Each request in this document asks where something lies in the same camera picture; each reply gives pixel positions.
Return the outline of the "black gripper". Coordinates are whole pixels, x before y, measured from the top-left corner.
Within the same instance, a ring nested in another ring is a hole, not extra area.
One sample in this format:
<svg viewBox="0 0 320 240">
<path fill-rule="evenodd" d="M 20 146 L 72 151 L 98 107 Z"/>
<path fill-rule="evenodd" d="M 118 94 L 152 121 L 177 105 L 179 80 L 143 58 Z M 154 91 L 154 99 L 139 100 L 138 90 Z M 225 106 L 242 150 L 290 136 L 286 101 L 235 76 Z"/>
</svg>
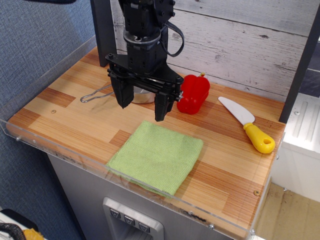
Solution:
<svg viewBox="0 0 320 240">
<path fill-rule="evenodd" d="M 161 122 L 180 101 L 183 78 L 167 65 L 168 41 L 127 42 L 127 54 L 109 53 L 108 76 L 117 103 L 124 109 L 134 99 L 134 87 L 155 93 L 155 120 Z"/>
</svg>

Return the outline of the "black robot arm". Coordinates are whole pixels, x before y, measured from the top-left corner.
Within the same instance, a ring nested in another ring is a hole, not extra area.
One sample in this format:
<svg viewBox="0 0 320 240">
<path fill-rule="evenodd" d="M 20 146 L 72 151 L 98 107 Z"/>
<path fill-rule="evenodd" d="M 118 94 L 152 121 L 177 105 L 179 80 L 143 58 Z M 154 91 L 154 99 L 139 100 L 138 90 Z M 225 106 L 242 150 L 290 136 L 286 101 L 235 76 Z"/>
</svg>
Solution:
<svg viewBox="0 0 320 240">
<path fill-rule="evenodd" d="M 126 108 L 134 100 L 134 88 L 154 93 L 155 120 L 163 121 L 180 101 L 183 77 L 167 64 L 168 56 L 177 57 L 183 50 L 169 53 L 169 30 L 184 37 L 169 20 L 175 16 L 173 0 L 121 0 L 124 16 L 123 38 L 127 54 L 106 56 L 108 76 L 118 104 Z"/>
</svg>

